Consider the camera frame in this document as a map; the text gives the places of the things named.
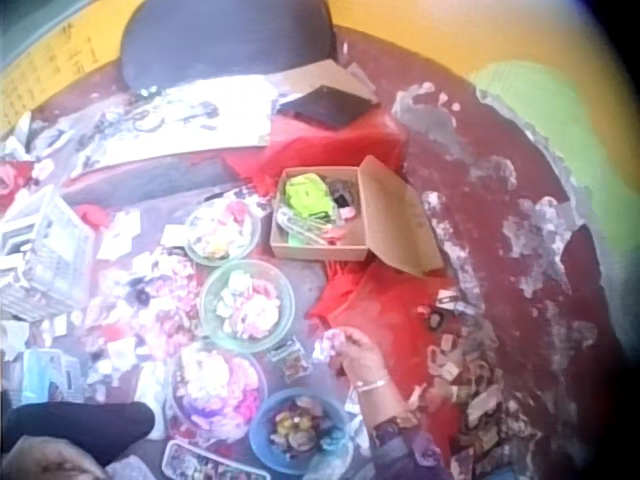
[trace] hand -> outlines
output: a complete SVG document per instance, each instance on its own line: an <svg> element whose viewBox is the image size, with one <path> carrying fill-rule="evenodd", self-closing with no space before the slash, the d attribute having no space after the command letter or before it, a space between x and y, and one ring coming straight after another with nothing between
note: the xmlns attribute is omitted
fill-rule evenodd
<svg viewBox="0 0 640 480"><path fill-rule="evenodd" d="M103 480L105 471L75 445L49 437L22 437L2 462L7 480Z"/></svg>
<svg viewBox="0 0 640 480"><path fill-rule="evenodd" d="M369 385L385 378L387 367L378 346L356 328L340 327L346 342L337 346L342 366L352 384Z"/></svg>

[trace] red fabric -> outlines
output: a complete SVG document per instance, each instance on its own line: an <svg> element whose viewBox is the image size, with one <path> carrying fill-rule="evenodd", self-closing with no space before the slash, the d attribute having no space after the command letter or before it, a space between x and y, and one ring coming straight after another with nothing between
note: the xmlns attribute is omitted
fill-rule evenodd
<svg viewBox="0 0 640 480"><path fill-rule="evenodd" d="M33 162L1 162L0 175L4 183L8 185L7 190L0 190L0 212L6 212L13 203L16 193L24 187L27 180L31 178Z"/></svg>
<svg viewBox="0 0 640 480"><path fill-rule="evenodd" d="M236 150L223 156L258 193L272 194L285 168L358 166L365 156L373 155L390 169L400 171L405 141L404 130L381 109L337 132L277 115L271 125L269 146L262 152Z"/></svg>
<svg viewBox="0 0 640 480"><path fill-rule="evenodd" d="M417 278L376 259L368 263L327 263L327 286L310 317L332 327L362 330L376 342L398 388L409 398L416 385L431 385L426 351L439 343L418 307L435 303L438 291L451 286L443 276ZM460 412L443 405L429 417L429 431L449 461L449 438L458 431Z"/></svg>
<svg viewBox="0 0 640 480"><path fill-rule="evenodd" d="M101 228L107 228L111 224L109 214L97 205L78 205L73 207L73 211L80 217L80 220L89 225L96 233Z"/></svg>

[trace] plastic basket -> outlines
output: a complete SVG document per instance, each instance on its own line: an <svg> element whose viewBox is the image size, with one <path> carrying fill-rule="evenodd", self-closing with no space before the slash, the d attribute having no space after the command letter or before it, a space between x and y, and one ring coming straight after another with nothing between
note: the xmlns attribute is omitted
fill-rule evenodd
<svg viewBox="0 0 640 480"><path fill-rule="evenodd" d="M260 340L243 340L222 331L224 319L215 314L215 306L222 290L227 286L229 276L236 270L271 282L280 298L280 318L271 333ZM198 304L200 319L209 338L226 350L243 353L255 353L267 350L278 343L291 327L295 312L293 289L287 277L280 270L259 260L238 260L216 270L208 278Z"/></svg>
<svg viewBox="0 0 640 480"><path fill-rule="evenodd" d="M94 240L53 186L11 211L0 222L2 309L33 322L84 308Z"/></svg>

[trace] small packet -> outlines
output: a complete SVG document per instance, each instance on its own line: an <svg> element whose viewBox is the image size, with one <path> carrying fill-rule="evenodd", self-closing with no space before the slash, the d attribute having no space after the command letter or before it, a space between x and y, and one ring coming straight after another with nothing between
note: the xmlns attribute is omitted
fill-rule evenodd
<svg viewBox="0 0 640 480"><path fill-rule="evenodd" d="M327 330L313 346L311 359L316 363L327 363L336 354L337 348L346 342L344 333L337 328Z"/></svg>
<svg viewBox="0 0 640 480"><path fill-rule="evenodd" d="M284 379L287 383L309 375L312 371L311 365L305 358L305 351L295 337L278 345L267 356L284 372Z"/></svg>

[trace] open cardboard box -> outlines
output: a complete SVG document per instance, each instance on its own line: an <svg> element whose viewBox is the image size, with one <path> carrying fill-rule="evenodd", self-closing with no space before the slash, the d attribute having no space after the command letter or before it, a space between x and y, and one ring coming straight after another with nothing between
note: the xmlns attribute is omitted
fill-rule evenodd
<svg viewBox="0 0 640 480"><path fill-rule="evenodd" d="M286 169L278 182L277 210L288 178L304 173L352 180L358 186L358 217L338 245L293 246L286 232L271 225L271 247L278 258L296 260L363 261L369 251L387 265L416 276L442 268L442 256L417 192L375 157L359 167L301 167Z"/></svg>

